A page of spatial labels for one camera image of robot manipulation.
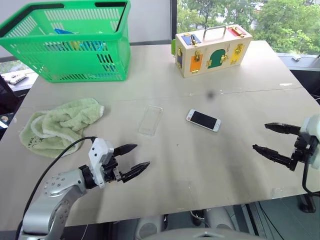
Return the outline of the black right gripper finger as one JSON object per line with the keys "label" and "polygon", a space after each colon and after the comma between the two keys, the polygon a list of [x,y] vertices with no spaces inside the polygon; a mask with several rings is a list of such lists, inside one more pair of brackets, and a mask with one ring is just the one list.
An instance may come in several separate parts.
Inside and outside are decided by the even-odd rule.
{"label": "black right gripper finger", "polygon": [[280,133],[280,134],[292,134],[298,136],[300,134],[301,127],[295,126],[291,124],[286,123],[279,123],[279,122],[271,122],[266,123],[265,125],[266,129],[269,129],[271,131]]}
{"label": "black right gripper finger", "polygon": [[281,155],[275,150],[272,150],[267,147],[262,147],[257,144],[254,144],[252,146],[252,148],[254,150],[256,150],[260,155],[264,156],[265,158],[267,158],[273,162],[279,163],[281,165],[284,165],[288,169],[290,169],[291,171],[295,171],[296,166],[297,166],[297,161],[295,161],[287,156]]}

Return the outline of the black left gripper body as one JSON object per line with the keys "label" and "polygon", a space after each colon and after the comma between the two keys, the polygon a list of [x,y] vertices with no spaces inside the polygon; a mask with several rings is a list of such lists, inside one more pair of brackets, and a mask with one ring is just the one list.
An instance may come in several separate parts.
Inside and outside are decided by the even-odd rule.
{"label": "black left gripper body", "polygon": [[122,173],[118,170],[118,162],[116,160],[116,157],[119,155],[121,155],[121,151],[115,149],[108,162],[102,164],[105,183],[112,181],[120,182],[122,180]]}

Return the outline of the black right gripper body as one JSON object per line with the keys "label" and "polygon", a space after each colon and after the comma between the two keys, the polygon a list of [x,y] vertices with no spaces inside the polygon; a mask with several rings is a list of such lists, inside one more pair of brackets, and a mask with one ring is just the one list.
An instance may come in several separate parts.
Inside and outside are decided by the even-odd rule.
{"label": "black right gripper body", "polygon": [[317,165],[317,137],[308,133],[299,133],[294,143],[290,166],[296,166],[298,162],[311,166]]}

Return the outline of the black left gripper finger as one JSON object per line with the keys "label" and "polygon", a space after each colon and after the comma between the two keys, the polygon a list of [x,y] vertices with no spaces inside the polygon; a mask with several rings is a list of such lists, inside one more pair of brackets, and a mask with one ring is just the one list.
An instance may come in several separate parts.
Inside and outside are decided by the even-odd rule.
{"label": "black left gripper finger", "polygon": [[130,151],[132,151],[137,146],[138,145],[134,144],[134,143],[129,143],[129,144],[119,146],[113,150],[113,156],[117,157],[117,156],[125,155],[125,154],[129,153]]}
{"label": "black left gripper finger", "polygon": [[123,183],[126,183],[138,175],[140,175],[148,166],[150,165],[149,161],[139,163],[133,166],[128,172],[121,174],[121,180]]}

